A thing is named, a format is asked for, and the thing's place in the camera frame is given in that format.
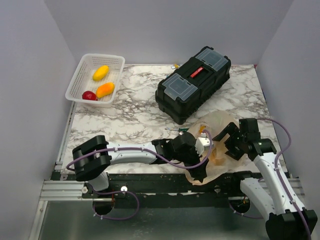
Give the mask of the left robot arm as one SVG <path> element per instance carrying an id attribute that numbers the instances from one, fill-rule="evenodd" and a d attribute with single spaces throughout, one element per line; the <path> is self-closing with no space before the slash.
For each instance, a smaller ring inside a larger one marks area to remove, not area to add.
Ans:
<path id="1" fill-rule="evenodd" d="M 169 164 L 188 170 L 202 181 L 213 148 L 211 134 L 204 130 L 198 138 L 184 132 L 175 138 L 155 139 L 151 142 L 129 145 L 106 141 L 98 135 L 74 148 L 73 161 L 66 169 L 75 173 L 76 181 L 88 182 L 101 198 L 111 191 L 106 168 L 118 164 L 140 163 L 146 165 Z"/>

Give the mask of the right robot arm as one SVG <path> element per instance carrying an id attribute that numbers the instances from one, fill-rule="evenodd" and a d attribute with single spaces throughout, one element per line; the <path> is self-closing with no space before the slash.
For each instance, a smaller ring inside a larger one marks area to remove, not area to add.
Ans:
<path id="1" fill-rule="evenodd" d="M 314 210 L 308 210 L 294 192 L 286 177 L 273 142 L 261 138 L 258 119 L 243 118 L 239 124 L 230 122 L 217 136 L 215 142 L 224 142 L 226 155 L 239 160 L 243 155 L 254 162 L 268 188 L 264 190 L 249 172 L 236 173 L 230 183 L 230 191 L 245 194 L 258 209 L 265 221 L 265 229 L 271 240 L 310 240 L 318 221 Z"/>

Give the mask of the orange yellow fake mango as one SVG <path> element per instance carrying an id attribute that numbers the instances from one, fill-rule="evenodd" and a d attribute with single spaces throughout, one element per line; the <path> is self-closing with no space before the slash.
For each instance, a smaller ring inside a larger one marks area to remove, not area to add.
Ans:
<path id="1" fill-rule="evenodd" d="M 96 89 L 95 95 L 98 99 L 110 95 L 115 90 L 115 84 L 112 82 L 107 82 Z"/>

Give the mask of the translucent orange plastic bag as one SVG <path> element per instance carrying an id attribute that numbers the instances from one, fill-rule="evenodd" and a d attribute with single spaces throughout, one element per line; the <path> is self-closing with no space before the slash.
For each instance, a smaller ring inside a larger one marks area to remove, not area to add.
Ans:
<path id="1" fill-rule="evenodd" d="M 215 137 L 231 122 L 235 123 L 237 126 L 239 125 L 234 115 L 222 110 L 213 111 L 196 121 L 188 129 L 188 132 L 197 138 L 200 136 L 200 131 L 203 128 L 206 128 L 211 133 L 211 136 Z M 224 145 L 224 141 L 226 141 L 227 138 L 228 136 L 226 135 L 221 141 L 214 142 L 211 154 L 208 157 L 208 164 L 205 167 L 207 177 L 205 177 L 203 181 L 196 180 L 191 176 L 188 170 L 184 171 L 186 179 L 191 184 L 196 186 L 205 185 L 222 174 L 245 171 L 247 166 L 252 163 L 246 155 L 243 155 L 240 160 L 235 160 L 226 155 L 225 152 L 227 151 L 227 148 Z"/>

